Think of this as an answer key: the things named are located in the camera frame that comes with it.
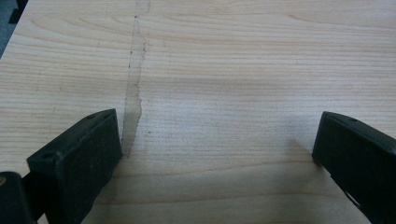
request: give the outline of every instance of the wooden surface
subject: wooden surface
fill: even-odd
[[[99,110],[122,133],[135,101],[84,223],[368,223],[310,152],[324,110],[396,137],[395,28],[391,0],[30,0],[0,61],[0,170]]]

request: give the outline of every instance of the wood grain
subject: wood grain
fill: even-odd
[[[122,131],[132,94],[84,223],[368,223],[310,151],[324,110],[396,137],[395,24],[385,0],[31,0],[0,61],[0,169],[101,109]]]

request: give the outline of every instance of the black object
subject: black object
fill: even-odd
[[[115,109],[89,115],[30,156],[23,179],[0,173],[0,223],[34,223],[43,213],[49,223],[80,223],[121,156]]]
[[[372,223],[396,223],[396,140],[347,116],[323,112],[313,159]]]
[[[27,5],[28,0],[17,0],[18,8],[15,8],[14,11],[12,11],[11,17],[9,18],[8,23],[15,24],[18,23],[18,21],[21,18],[22,12],[24,11],[26,5]]]

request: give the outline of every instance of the dark floor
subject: dark floor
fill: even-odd
[[[15,0],[0,0],[0,59],[16,26],[16,24],[8,24],[9,17],[16,7]]]

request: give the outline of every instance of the wooden table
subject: wooden table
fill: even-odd
[[[396,137],[395,28],[391,0],[30,0],[0,61],[0,170],[141,106],[84,223],[368,223],[310,152],[324,110]]]

